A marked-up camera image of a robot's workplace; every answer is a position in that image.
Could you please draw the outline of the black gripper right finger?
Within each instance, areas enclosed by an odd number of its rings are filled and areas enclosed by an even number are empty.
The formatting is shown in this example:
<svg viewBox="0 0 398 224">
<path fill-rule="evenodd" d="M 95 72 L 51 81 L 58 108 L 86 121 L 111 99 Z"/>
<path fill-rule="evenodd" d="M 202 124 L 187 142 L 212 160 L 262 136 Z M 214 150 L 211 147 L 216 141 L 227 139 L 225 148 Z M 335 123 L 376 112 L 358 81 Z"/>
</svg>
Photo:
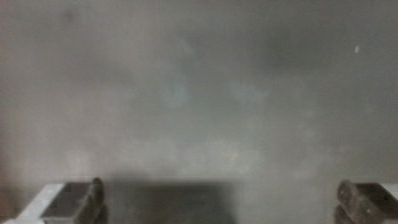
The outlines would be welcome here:
<svg viewBox="0 0 398 224">
<path fill-rule="evenodd" d="M 398 183 L 358 183 L 338 186 L 335 224 L 398 224 Z"/>
</svg>

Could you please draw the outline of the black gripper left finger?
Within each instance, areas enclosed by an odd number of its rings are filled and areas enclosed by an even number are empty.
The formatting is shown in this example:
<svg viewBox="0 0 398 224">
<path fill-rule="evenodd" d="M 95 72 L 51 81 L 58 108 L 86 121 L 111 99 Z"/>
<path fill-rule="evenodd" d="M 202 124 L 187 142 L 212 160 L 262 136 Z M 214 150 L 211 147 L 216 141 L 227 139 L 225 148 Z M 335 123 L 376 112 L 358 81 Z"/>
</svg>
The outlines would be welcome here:
<svg viewBox="0 0 398 224">
<path fill-rule="evenodd" d="M 102 179 L 47 184 L 12 224 L 109 224 Z"/>
</svg>

